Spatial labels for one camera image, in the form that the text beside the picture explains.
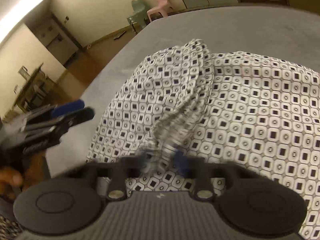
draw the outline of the wall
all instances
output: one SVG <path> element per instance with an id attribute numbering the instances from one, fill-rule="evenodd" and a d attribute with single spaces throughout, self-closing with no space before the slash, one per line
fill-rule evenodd
<path id="1" fill-rule="evenodd" d="M 30 30 L 33 30 L 39 25 L 39 23 L 50 18 L 50 4 L 51 0 L 43 0 L 38 6 L 36 6 L 26 15 L 26 17 L 23 19 L 23 22 Z"/>
<path id="2" fill-rule="evenodd" d="M 12 107 L 16 98 L 15 85 L 22 87 L 24 78 L 18 70 L 25 66 L 28 73 L 41 63 L 42 70 L 53 81 L 62 75 L 65 68 L 41 44 L 25 24 L 22 24 L 0 49 L 0 116 Z"/>
<path id="3" fill-rule="evenodd" d="M 154 0 L 146 0 L 155 6 Z M 185 8 L 182 0 L 170 0 L 176 9 Z M 99 38 L 128 26 L 131 0 L 52 0 L 51 10 L 70 33 L 86 46 Z"/>
<path id="4" fill-rule="evenodd" d="M 33 30 L 33 34 L 61 64 L 65 64 L 78 51 L 78 47 L 53 19 L 42 21 L 42 24 Z M 62 41 L 56 38 L 58 34 L 63 38 Z"/>

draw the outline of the black round pad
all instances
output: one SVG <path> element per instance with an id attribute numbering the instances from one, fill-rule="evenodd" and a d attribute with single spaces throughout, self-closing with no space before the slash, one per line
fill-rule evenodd
<path id="1" fill-rule="evenodd" d="M 84 228 L 100 214 L 102 201 L 81 179 L 56 178 L 32 186 L 13 205 L 17 221 L 41 235 L 63 235 Z"/>
<path id="2" fill-rule="evenodd" d="M 307 214 L 302 197 L 268 179 L 240 179 L 218 198 L 220 214 L 235 228 L 254 236 L 297 232 Z"/>

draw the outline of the gray tablecloth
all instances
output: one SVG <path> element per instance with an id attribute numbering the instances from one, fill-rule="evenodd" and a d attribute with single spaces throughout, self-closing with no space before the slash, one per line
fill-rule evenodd
<path id="1" fill-rule="evenodd" d="M 72 128 L 59 146 L 48 150 L 54 176 L 82 163 L 97 123 L 109 101 L 148 54 L 193 38 L 213 52 L 237 50 L 281 58 L 320 72 L 320 17 L 290 8 L 224 7 L 156 20 L 132 39 L 101 71 L 82 95 L 95 108 L 90 122 Z"/>

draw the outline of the patterned cloth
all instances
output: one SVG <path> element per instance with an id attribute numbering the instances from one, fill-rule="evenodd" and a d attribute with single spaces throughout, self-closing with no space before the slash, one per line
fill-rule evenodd
<path id="1" fill-rule="evenodd" d="M 318 239 L 319 82 L 315 71 L 278 58 L 210 54 L 201 40 L 158 51 L 110 102 L 87 161 L 151 149 L 149 172 L 127 181 L 128 195 L 192 190 L 193 181 L 170 165 L 177 147 L 210 163 L 234 161 L 299 193 L 308 206 L 300 234 Z M 212 183 L 221 194 L 224 179 Z"/>
<path id="2" fill-rule="evenodd" d="M 0 215 L 0 240 L 12 240 L 22 232 L 18 223 Z"/>

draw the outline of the human hand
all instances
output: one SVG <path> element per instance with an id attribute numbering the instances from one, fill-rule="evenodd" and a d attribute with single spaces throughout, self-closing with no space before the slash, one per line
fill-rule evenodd
<path id="1" fill-rule="evenodd" d="M 0 169 L 0 195 L 8 200 L 15 200 L 16 195 L 13 187 L 21 187 L 22 191 L 38 184 L 43 180 L 42 161 L 45 151 L 35 154 L 31 157 L 29 168 L 23 176 L 12 167 L 3 167 Z"/>

